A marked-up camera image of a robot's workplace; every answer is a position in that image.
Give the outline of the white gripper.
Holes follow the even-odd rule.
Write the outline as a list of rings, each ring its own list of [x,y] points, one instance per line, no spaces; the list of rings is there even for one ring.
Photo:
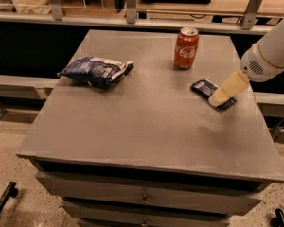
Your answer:
[[[284,19],[248,49],[240,60],[240,71],[233,73],[208,99],[218,107],[244,91],[249,81],[264,82],[284,71]]]

